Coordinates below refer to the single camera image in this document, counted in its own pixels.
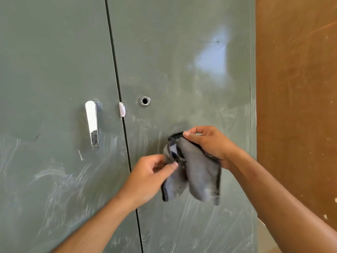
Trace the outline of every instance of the forearm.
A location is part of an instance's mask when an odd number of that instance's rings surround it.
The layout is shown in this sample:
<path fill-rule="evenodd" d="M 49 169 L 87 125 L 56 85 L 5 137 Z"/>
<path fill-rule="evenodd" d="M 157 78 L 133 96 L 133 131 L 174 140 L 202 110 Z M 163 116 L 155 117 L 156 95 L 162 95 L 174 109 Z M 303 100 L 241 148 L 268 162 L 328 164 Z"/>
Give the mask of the forearm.
<path fill-rule="evenodd" d="M 128 214 L 129 208 L 125 199 L 119 196 L 112 198 L 52 253 L 101 253 L 118 225 Z"/>
<path fill-rule="evenodd" d="M 283 252 L 337 252 L 337 233 L 243 150 L 227 166 Z"/>

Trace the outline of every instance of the person's right arm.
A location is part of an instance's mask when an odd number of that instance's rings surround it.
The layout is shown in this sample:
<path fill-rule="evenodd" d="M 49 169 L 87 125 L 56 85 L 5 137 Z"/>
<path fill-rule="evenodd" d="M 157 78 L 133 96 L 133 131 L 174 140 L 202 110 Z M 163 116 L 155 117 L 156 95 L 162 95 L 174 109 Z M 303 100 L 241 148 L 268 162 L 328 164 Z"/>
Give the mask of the person's right arm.
<path fill-rule="evenodd" d="M 183 135 L 234 175 L 282 252 L 337 252 L 337 232 L 217 128 L 198 126 Z"/>

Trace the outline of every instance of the brown wall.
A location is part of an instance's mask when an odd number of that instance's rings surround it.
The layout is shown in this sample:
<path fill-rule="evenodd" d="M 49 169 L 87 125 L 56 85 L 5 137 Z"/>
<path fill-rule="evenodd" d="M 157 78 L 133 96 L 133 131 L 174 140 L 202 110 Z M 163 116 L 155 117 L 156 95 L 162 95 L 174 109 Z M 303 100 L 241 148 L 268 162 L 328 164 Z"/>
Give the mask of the brown wall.
<path fill-rule="evenodd" d="M 256 0 L 256 80 L 257 160 L 337 230 L 337 0 Z"/>

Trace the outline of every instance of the person's left arm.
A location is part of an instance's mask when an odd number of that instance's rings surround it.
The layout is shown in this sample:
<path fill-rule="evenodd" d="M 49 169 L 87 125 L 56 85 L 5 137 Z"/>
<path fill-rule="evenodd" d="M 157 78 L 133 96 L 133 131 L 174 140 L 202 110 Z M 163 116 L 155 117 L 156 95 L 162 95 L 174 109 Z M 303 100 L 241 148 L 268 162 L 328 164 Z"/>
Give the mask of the person's left arm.
<path fill-rule="evenodd" d="M 162 162 L 162 154 L 140 158 L 118 194 L 51 253 L 101 253 L 123 219 L 154 197 L 178 167 L 173 163 L 154 172 Z"/>

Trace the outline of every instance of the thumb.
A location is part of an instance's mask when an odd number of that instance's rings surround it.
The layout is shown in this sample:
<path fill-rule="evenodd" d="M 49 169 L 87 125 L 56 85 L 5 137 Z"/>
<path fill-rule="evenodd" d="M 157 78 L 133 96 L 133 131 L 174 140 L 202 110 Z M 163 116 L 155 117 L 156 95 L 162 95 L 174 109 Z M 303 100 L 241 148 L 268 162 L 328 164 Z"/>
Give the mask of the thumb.
<path fill-rule="evenodd" d="M 174 163 L 165 165 L 161 170 L 155 173 L 162 182 L 167 179 L 176 169 L 178 168 L 178 163 L 175 161 Z"/>
<path fill-rule="evenodd" d="M 196 143 L 198 145 L 201 144 L 202 136 L 200 136 L 200 135 L 196 135 L 196 134 L 190 133 L 188 131 L 184 131 L 183 136 L 184 136 L 184 138 L 186 138 L 189 141 L 192 141 L 193 143 Z"/>

